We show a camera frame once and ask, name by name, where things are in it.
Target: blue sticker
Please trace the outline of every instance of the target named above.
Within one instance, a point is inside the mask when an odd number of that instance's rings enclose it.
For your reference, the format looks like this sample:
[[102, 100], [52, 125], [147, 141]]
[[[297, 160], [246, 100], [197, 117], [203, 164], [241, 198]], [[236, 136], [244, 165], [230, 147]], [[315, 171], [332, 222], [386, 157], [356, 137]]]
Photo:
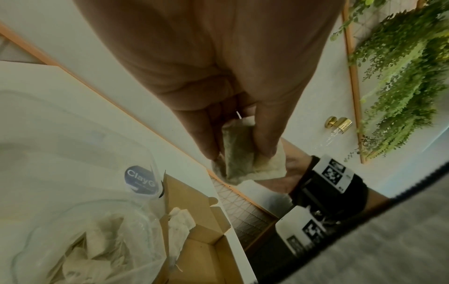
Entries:
[[132, 166], [125, 171], [125, 183], [135, 193], [155, 195], [159, 192], [153, 172], [141, 166]]

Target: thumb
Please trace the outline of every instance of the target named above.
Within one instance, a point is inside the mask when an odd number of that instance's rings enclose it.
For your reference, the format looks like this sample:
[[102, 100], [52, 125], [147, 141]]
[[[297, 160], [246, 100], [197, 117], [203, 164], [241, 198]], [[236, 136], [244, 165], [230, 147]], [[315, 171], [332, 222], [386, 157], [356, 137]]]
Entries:
[[283, 102], [258, 102], [256, 104], [253, 140], [259, 151], [271, 158], [276, 154], [277, 144], [296, 107], [298, 98]]

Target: gold knob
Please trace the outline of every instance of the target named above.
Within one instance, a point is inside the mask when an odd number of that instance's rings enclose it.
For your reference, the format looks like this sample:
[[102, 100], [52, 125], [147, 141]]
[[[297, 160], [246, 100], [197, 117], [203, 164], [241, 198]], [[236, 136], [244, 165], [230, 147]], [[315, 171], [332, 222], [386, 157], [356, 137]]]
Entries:
[[347, 117], [340, 117], [338, 120], [336, 117], [329, 117], [326, 120], [324, 127], [332, 128], [334, 126], [334, 127], [339, 128], [343, 133], [345, 133], [346, 130], [348, 130], [348, 128], [351, 125], [352, 125], [352, 120], [350, 120]]

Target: gray clothing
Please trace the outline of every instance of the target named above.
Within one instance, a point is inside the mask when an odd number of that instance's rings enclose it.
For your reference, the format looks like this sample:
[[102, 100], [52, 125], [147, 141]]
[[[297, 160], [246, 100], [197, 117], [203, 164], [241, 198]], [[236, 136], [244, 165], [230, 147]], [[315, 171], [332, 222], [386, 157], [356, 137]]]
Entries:
[[283, 284], [449, 284], [449, 175], [350, 232]]

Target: open cardboard box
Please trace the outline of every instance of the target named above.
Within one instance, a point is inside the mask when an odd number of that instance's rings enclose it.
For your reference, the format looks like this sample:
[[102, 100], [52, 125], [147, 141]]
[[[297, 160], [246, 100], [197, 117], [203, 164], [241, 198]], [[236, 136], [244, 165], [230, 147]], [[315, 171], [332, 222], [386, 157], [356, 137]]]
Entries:
[[[167, 214], [174, 208], [187, 209], [196, 226], [190, 231], [177, 267], [168, 269], [164, 263], [153, 284], [243, 284], [225, 232], [231, 224], [218, 200], [165, 174], [164, 190]], [[168, 216], [161, 219], [168, 255]]]

